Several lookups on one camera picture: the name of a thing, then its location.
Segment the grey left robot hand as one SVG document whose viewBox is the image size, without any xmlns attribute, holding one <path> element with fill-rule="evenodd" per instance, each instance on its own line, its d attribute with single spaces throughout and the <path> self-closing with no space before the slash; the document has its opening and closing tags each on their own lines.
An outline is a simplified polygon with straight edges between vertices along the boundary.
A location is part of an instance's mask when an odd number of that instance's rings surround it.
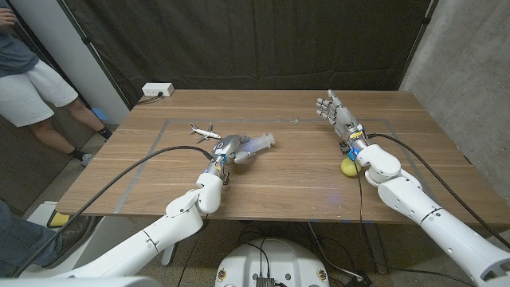
<svg viewBox="0 0 510 287">
<path fill-rule="evenodd" d="M 231 135 L 219 140 L 213 148 L 213 158 L 206 169 L 206 173 L 216 175 L 224 185 L 227 185 L 229 172 L 226 170 L 226 165 L 242 163 L 251 156 L 248 151 L 242 151 L 241 149 L 241 145 L 249 141 L 248 136 L 240 135 Z"/>
</svg>

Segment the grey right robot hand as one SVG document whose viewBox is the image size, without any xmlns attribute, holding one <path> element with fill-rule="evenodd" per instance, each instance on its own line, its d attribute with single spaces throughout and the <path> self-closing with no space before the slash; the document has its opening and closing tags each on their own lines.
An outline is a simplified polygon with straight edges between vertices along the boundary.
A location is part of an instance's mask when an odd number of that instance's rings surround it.
<svg viewBox="0 0 510 287">
<path fill-rule="evenodd" d="M 329 100 L 318 98 L 316 113 L 326 119 L 341 138 L 340 149 L 349 159 L 355 160 L 357 155 L 369 145 L 364 127 L 358 123 L 350 111 L 342 104 L 332 90 L 328 90 Z"/>
</svg>

